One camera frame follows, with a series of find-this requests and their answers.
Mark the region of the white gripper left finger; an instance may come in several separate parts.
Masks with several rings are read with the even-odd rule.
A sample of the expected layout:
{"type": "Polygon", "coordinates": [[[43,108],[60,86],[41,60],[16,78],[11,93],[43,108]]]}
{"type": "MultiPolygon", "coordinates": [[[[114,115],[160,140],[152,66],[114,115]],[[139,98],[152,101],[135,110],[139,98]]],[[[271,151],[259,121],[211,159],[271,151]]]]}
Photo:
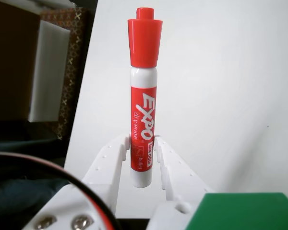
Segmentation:
{"type": "MultiPolygon", "coordinates": [[[[115,214],[122,162],[130,148],[129,135],[121,135],[106,144],[97,154],[82,179],[115,214]]],[[[110,230],[102,209],[93,206],[88,196],[75,185],[61,188],[24,226],[25,230],[110,230]]]]}

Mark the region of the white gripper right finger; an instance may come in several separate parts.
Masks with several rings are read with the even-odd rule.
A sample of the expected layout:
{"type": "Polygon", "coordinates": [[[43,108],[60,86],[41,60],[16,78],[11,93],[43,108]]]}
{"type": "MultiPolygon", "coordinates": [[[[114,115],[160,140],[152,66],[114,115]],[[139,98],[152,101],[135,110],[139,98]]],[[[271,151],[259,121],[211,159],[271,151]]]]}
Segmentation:
{"type": "Polygon", "coordinates": [[[167,201],[200,203],[206,193],[214,192],[159,135],[155,137],[154,151],[167,201]]]}

